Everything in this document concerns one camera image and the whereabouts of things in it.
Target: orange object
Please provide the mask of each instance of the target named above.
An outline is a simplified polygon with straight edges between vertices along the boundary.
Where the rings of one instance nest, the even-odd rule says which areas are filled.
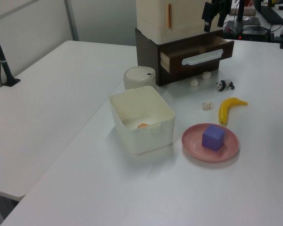
[[[145,127],[145,126],[148,126],[148,124],[142,123],[142,124],[140,124],[137,128],[141,128],[141,127]]]

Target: white lidded cup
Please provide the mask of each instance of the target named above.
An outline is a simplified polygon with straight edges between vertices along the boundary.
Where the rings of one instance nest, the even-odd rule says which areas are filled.
[[[124,74],[125,90],[135,89],[143,86],[156,87],[155,70],[151,67],[131,67]]]

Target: toy banana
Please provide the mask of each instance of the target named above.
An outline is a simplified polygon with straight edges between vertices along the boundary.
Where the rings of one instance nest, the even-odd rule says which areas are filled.
[[[219,108],[219,123],[222,125],[227,124],[227,116],[231,107],[236,105],[247,105],[247,104],[248,104],[247,102],[239,100],[238,98],[235,97],[225,99]]]

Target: purple cube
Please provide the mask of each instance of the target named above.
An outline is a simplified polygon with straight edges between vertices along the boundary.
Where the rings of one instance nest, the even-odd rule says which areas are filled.
[[[202,146],[218,151],[225,139],[225,129],[210,125],[202,134]]]

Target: panda figurine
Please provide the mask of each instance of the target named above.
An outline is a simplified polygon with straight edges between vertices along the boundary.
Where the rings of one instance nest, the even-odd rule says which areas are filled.
[[[220,82],[216,82],[216,84],[217,84],[217,90],[220,92],[223,91],[226,87],[230,87],[231,89],[235,88],[233,82],[229,79],[221,80]]]

